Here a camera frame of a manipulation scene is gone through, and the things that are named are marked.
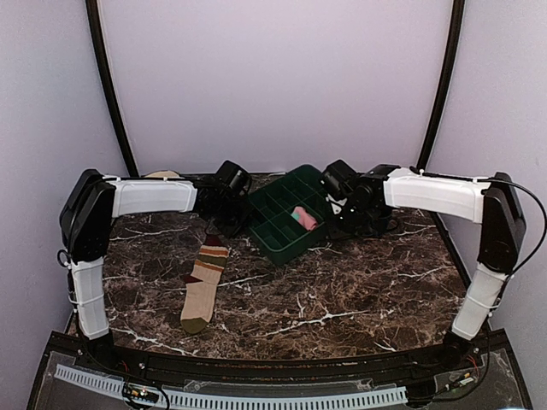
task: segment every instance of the green tray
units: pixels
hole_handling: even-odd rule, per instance
[[[302,165],[249,195],[255,207],[250,233],[275,265],[283,265],[326,237],[325,218],[329,209],[326,192],[319,183],[320,175],[311,165]],[[317,220],[318,226],[313,231],[304,229],[291,216],[298,206]]]

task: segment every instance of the brown sock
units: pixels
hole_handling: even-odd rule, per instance
[[[199,249],[194,270],[184,277],[186,282],[185,305],[180,314],[180,324],[188,333],[202,331],[213,317],[216,286],[226,266],[228,249],[215,235],[208,235]]]

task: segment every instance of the black pole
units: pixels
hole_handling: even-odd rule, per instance
[[[106,48],[104,46],[103,29],[101,28],[97,0],[85,0],[85,4],[87,6],[87,19],[89,20],[95,58],[97,59],[99,75],[101,76],[101,82],[103,83],[104,97],[109,106],[110,118],[112,119],[112,125],[114,126],[118,144],[120,145],[123,161],[126,163],[129,176],[138,177],[137,164],[135,163],[131,146],[127,139],[126,128],[123,126],[118,99],[116,98],[116,93],[114,91],[114,82],[110,75],[109,59],[107,58]]]
[[[425,169],[429,162],[429,157],[431,156],[433,145],[435,144],[435,137],[437,136],[438,125],[443,116],[444,103],[446,102],[446,96],[448,95],[452,69],[454,68],[454,61],[456,60],[458,40],[462,29],[464,5],[465,0],[454,0],[454,3],[452,4],[452,17],[450,18],[450,29],[446,41],[446,51],[444,52],[443,68],[441,69],[441,77],[438,80],[437,95],[435,96],[435,103],[433,104],[431,118],[429,119],[429,125],[427,126],[426,137],[424,138],[420,158],[418,159],[418,169]]]

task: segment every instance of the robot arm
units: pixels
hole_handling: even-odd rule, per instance
[[[418,208],[459,216],[482,225],[478,265],[465,300],[451,326],[463,341],[472,340],[495,307],[512,274],[521,249],[526,222],[514,189],[494,179],[469,179],[380,165],[359,174],[336,161],[321,175],[332,205],[329,229],[381,236],[393,208]]]
[[[62,240],[70,269],[71,303],[79,327],[89,340],[109,334],[104,311],[103,257],[109,246],[112,220],[143,212],[191,212],[220,218],[228,236],[250,214],[245,201],[250,175],[226,161],[208,179],[121,179],[96,170],[82,173],[61,213]]]

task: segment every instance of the pink cloth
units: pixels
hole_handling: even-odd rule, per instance
[[[308,231],[313,231],[318,225],[317,220],[308,214],[302,207],[294,208],[294,211],[292,211],[292,217]]]

